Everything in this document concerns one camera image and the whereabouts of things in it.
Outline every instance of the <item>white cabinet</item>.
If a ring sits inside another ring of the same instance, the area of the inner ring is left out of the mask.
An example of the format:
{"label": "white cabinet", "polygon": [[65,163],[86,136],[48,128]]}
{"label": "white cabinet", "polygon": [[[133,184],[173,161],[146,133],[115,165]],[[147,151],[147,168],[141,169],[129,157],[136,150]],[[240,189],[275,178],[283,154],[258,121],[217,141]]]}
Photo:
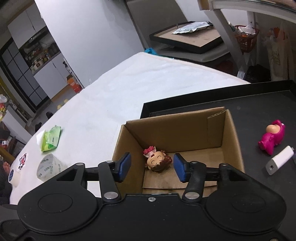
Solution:
{"label": "white cabinet", "polygon": [[46,26],[44,20],[41,18],[41,15],[36,3],[28,7],[26,9],[26,12],[36,32],[38,32],[39,30],[43,29]]}
{"label": "white cabinet", "polygon": [[50,99],[67,86],[67,83],[63,80],[52,61],[43,66],[34,77]]}
{"label": "white cabinet", "polygon": [[26,11],[18,15],[16,19],[8,25],[8,29],[18,48],[36,34]]}
{"label": "white cabinet", "polygon": [[67,76],[69,75],[69,72],[65,68],[63,61],[64,61],[64,56],[62,55],[62,53],[60,53],[58,56],[55,56],[52,60],[54,66],[57,68],[57,70],[63,77],[64,81],[67,81]]}

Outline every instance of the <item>doll figurine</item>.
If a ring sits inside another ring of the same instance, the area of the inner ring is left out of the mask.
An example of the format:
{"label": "doll figurine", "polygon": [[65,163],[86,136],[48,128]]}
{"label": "doll figurine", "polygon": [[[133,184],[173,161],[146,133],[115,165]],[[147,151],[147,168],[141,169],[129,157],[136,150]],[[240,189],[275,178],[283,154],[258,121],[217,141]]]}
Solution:
{"label": "doll figurine", "polygon": [[275,120],[271,125],[266,127],[266,133],[262,136],[258,145],[261,150],[265,150],[272,155],[274,147],[281,143],[285,135],[286,126],[280,121]]}
{"label": "doll figurine", "polygon": [[149,170],[155,172],[162,172],[169,168],[169,164],[172,163],[172,158],[166,155],[164,151],[156,151],[156,148],[150,146],[144,150],[144,156],[147,157],[147,164]]}

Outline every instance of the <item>tape roll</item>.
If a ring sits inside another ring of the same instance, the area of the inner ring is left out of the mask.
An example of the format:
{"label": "tape roll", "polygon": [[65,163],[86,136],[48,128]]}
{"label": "tape roll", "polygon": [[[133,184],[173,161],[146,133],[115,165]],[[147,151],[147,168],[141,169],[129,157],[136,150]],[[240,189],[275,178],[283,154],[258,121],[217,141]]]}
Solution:
{"label": "tape roll", "polygon": [[14,187],[17,187],[20,183],[20,173],[15,169],[11,169],[8,175],[8,182]]}
{"label": "tape roll", "polygon": [[37,168],[37,178],[46,182],[55,175],[66,170],[65,165],[61,163],[53,154],[46,155]]}

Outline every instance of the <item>pink hooded toy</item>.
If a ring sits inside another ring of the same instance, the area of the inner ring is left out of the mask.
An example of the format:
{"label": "pink hooded toy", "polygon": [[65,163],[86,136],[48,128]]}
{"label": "pink hooded toy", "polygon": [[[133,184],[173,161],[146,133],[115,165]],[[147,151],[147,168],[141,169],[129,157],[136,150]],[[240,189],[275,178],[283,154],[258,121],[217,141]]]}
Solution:
{"label": "pink hooded toy", "polygon": [[271,125],[267,126],[266,133],[258,142],[260,149],[272,155],[274,146],[280,144],[284,138],[285,128],[286,126],[280,120],[275,120]]}

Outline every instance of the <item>green tissue pack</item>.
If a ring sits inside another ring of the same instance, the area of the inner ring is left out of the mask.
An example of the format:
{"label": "green tissue pack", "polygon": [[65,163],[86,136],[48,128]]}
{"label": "green tissue pack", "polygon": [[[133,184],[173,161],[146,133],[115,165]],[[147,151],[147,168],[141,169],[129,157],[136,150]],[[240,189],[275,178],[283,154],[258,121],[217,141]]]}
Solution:
{"label": "green tissue pack", "polygon": [[61,133],[60,126],[54,126],[50,131],[45,131],[43,135],[41,151],[54,150],[59,143],[59,136]]}

